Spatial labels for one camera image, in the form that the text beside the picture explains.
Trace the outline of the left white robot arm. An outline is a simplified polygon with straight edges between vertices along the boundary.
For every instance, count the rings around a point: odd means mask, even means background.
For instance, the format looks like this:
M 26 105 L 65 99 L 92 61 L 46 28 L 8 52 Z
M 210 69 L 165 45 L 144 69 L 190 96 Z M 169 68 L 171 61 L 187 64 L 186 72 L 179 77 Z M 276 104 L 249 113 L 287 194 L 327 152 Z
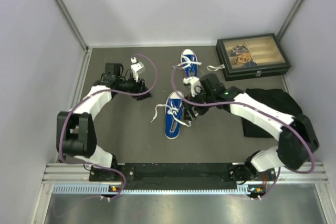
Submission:
M 91 87 L 89 93 L 69 111 L 57 115 L 56 148 L 59 156 L 72 156 L 101 169 L 107 180 L 119 174 L 118 162 L 113 154 L 103 150 L 97 142 L 94 119 L 103 107 L 119 93 L 128 93 L 140 101 L 152 95 L 140 78 L 145 71 L 142 62 L 132 59 L 130 74 L 123 74 L 123 65 L 107 63 L 105 72 Z

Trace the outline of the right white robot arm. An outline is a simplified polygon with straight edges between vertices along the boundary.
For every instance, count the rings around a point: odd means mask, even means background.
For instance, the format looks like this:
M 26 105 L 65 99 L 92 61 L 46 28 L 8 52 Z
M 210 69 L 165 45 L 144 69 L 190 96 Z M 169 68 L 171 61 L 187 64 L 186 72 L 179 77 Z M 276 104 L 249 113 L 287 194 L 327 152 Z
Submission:
M 309 171 L 314 170 L 313 153 L 319 143 L 307 116 L 279 112 L 235 86 L 226 88 L 213 73 L 184 78 L 183 83 L 190 88 L 184 104 L 191 120 L 216 107 L 251 122 L 277 140 L 276 146 L 256 151 L 246 159 L 243 169 L 248 178 L 256 180 L 277 167 L 298 172 L 306 161 L 311 162 Z

